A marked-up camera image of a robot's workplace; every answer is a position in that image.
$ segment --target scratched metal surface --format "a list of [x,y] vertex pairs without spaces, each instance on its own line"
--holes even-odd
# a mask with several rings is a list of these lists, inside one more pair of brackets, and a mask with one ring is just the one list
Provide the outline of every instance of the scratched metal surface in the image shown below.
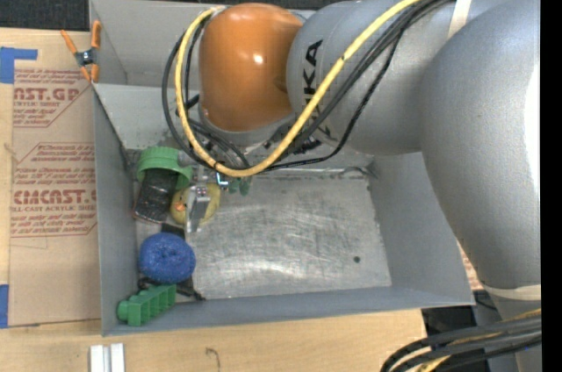
[[225,194],[188,241],[207,299],[390,286],[368,181],[346,175],[259,175]]

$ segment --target green plastic block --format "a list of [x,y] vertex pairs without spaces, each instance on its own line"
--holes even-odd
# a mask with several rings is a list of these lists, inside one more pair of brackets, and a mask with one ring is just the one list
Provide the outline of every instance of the green plastic block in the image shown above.
[[151,286],[117,306],[117,318],[130,326],[142,326],[176,303],[176,285]]

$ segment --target white cable tie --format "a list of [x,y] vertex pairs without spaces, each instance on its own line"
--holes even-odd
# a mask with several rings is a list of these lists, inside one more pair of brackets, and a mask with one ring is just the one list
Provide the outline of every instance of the white cable tie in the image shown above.
[[453,16],[450,19],[449,26],[449,39],[455,33],[457,33],[466,24],[468,19],[468,12],[471,9],[472,0],[457,0],[455,3],[455,10],[453,11]]

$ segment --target blue ball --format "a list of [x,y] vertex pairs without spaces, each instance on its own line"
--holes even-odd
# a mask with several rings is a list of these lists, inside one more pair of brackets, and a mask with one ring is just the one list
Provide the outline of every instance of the blue ball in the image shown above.
[[162,284],[187,280],[195,269],[195,253],[173,233],[157,233],[140,245],[139,271]]

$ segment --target black object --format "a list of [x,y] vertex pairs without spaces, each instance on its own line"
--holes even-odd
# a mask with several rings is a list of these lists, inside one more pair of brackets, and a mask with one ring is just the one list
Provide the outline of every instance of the black object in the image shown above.
[[165,222],[176,185],[177,172],[160,168],[148,169],[134,204],[133,215],[157,224]]

